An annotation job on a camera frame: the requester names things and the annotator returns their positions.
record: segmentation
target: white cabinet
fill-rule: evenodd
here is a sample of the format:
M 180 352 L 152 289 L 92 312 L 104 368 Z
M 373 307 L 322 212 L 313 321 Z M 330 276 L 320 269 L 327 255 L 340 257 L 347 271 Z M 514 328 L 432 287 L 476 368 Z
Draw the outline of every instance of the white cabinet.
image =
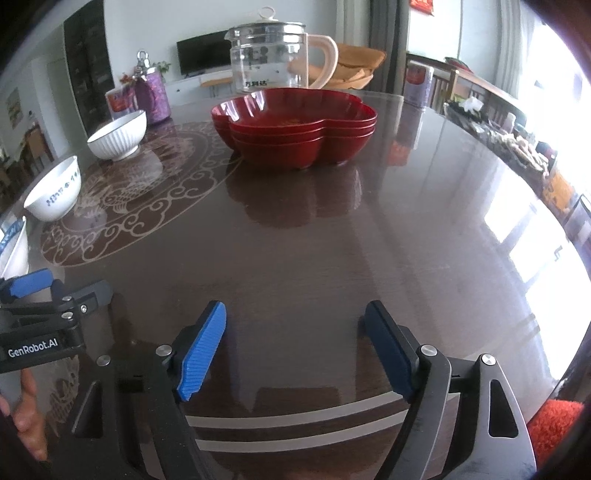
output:
M 197 75 L 188 79 L 177 80 L 176 82 L 165 83 L 164 87 L 166 88 L 166 95 L 168 95 L 168 102 L 171 106 L 178 106 L 193 103 L 203 98 L 210 98 L 212 95 L 211 88 L 202 87 L 201 84 L 209 80 L 228 78 L 231 76 L 231 70 L 222 70 L 219 72 L 204 73 L 203 75 Z

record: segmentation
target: television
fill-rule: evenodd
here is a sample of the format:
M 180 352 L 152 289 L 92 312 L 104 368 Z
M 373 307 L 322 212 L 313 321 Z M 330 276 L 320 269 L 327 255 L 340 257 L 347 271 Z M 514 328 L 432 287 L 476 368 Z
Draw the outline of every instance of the television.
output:
M 208 33 L 177 42 L 181 74 L 189 76 L 214 67 L 230 65 L 230 42 L 226 31 Z

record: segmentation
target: dark cabinet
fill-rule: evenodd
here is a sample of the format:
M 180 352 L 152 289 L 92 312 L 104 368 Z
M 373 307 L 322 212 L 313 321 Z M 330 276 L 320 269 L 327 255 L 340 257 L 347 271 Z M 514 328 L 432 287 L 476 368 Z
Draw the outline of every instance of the dark cabinet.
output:
M 92 0 L 64 22 L 72 90 L 87 135 L 111 119 L 105 93 L 115 87 L 105 36 L 103 0 Z

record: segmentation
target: curtain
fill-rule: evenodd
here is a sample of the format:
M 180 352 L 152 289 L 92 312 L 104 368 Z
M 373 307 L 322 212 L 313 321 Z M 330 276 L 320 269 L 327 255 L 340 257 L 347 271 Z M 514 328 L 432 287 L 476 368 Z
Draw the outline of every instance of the curtain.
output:
M 519 0 L 499 0 L 499 13 L 501 48 L 494 83 L 517 98 L 531 39 L 539 20 L 533 10 Z
M 384 64 L 374 72 L 368 90 L 402 94 L 408 42 L 408 0 L 370 0 L 369 46 L 385 51 Z
M 357 47 L 368 46 L 369 0 L 337 0 L 335 40 Z

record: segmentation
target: finger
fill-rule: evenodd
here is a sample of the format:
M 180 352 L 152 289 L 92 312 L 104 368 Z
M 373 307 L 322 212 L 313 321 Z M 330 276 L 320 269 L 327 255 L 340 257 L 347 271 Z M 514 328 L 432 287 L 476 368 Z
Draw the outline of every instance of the finger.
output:
M 21 370 L 21 389 L 34 397 L 37 396 L 37 382 L 30 368 L 23 368 Z
M 24 433 L 19 433 L 23 445 L 37 460 L 47 459 L 47 439 L 45 437 L 45 420 L 39 415 L 31 428 Z
M 6 401 L 6 398 L 0 395 L 0 411 L 6 417 L 10 415 L 10 405 Z
M 12 419 L 18 431 L 24 432 L 31 428 L 37 414 L 35 397 L 23 392 L 21 402 L 12 414 Z

